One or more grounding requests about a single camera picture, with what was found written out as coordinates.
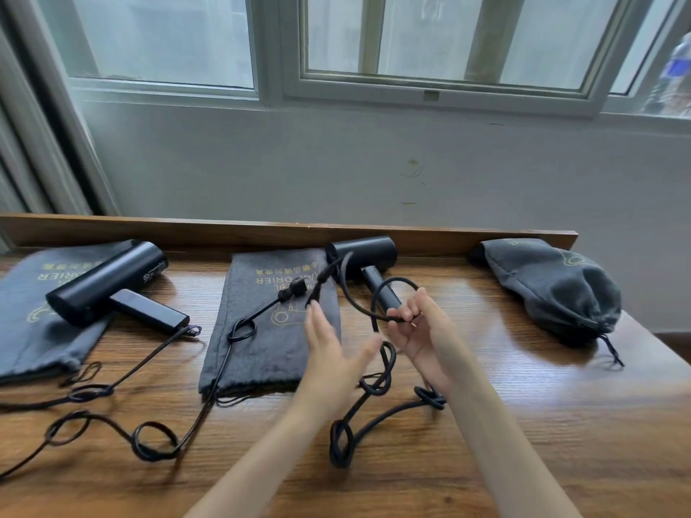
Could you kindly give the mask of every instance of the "gray drawstring bag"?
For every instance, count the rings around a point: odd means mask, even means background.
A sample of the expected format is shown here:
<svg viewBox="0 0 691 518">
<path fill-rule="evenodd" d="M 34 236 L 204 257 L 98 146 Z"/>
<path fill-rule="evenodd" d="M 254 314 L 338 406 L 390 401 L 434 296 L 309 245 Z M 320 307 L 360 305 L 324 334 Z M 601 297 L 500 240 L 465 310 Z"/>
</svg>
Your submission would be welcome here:
<svg viewBox="0 0 691 518">
<path fill-rule="evenodd" d="M 30 254 L 0 281 L 0 383 L 71 374 L 114 315 L 74 327 L 46 303 L 46 294 L 132 247 L 113 244 L 47 249 Z"/>
<path fill-rule="evenodd" d="M 539 327 L 571 347 L 601 338 L 624 366 L 607 337 L 621 315 L 621 291 L 598 264 L 537 238 L 481 242 L 470 258 L 486 262 L 502 286 L 518 293 Z"/>
<path fill-rule="evenodd" d="M 308 348 L 303 327 L 305 302 L 324 267 L 324 249 L 233 255 L 199 378 L 199 392 L 203 396 L 208 396 L 218 374 L 228 350 L 227 336 L 235 322 L 275 300 L 279 291 L 287 288 L 292 280 L 304 278 L 307 295 L 293 297 L 259 315 L 254 320 L 256 334 L 232 344 L 216 395 L 295 390 L 307 366 Z M 341 314 L 333 280 L 322 286 L 319 304 L 340 339 Z"/>
</svg>

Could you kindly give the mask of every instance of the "forearm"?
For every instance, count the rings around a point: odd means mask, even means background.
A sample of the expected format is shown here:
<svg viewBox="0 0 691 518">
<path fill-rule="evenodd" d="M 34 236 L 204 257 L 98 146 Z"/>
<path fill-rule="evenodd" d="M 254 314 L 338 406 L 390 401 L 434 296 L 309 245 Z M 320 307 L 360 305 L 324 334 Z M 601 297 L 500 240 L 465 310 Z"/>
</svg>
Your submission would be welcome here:
<svg viewBox="0 0 691 518">
<path fill-rule="evenodd" d="M 312 443 L 321 422 L 293 405 L 245 456 L 185 515 L 186 518 L 259 516 Z"/>
<path fill-rule="evenodd" d="M 468 353 L 448 404 L 502 517 L 580 517 Z"/>
</svg>

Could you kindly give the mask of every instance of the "person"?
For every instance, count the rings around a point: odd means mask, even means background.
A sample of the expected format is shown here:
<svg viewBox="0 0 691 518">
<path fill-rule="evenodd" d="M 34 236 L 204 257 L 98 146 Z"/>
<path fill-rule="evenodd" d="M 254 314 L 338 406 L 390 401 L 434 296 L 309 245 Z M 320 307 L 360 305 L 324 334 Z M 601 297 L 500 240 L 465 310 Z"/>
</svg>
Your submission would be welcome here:
<svg viewBox="0 0 691 518">
<path fill-rule="evenodd" d="M 387 315 L 404 320 L 388 323 L 390 339 L 446 397 L 499 514 L 503 518 L 580 517 L 451 319 L 425 289 L 418 289 L 407 304 L 389 309 Z M 289 409 L 186 518 L 259 516 L 316 433 L 350 399 L 353 386 L 381 346 L 381 336 L 375 334 L 362 343 L 356 356 L 345 357 L 316 302 L 307 307 L 305 331 L 310 353 Z"/>
</svg>

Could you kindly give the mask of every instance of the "black hair dryer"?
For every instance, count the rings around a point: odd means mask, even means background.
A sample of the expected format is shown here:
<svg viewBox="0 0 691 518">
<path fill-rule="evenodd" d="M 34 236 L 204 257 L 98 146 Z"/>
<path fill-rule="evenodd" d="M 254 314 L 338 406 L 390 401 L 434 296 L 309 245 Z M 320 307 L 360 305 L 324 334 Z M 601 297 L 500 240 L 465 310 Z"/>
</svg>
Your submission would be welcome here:
<svg viewBox="0 0 691 518">
<path fill-rule="evenodd" d="M 381 273 L 393 267 L 396 258 L 398 258 L 396 246 L 389 236 L 330 243 L 326 246 L 326 258 L 331 263 L 351 251 L 353 255 L 350 257 L 348 268 L 345 270 L 345 278 L 364 281 L 371 292 L 384 281 Z M 386 313 L 386 309 L 391 307 L 398 309 L 402 304 L 396 293 L 388 285 L 379 293 L 377 303 L 384 313 Z"/>
<path fill-rule="evenodd" d="M 153 329 L 175 333 L 189 324 L 189 316 L 136 292 L 166 269 L 168 258 L 156 245 L 134 242 L 130 249 L 48 293 L 46 301 L 77 327 L 120 311 Z"/>
</svg>

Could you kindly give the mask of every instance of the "gray wall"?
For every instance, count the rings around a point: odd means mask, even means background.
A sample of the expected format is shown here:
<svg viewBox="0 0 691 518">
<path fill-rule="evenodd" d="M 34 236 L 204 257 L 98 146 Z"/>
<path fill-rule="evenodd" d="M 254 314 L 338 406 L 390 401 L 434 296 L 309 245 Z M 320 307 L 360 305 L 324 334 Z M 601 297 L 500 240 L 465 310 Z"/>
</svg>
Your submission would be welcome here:
<svg viewBox="0 0 691 518">
<path fill-rule="evenodd" d="M 573 229 L 629 312 L 691 330 L 688 136 L 402 110 L 84 112 L 127 215 Z"/>
</svg>

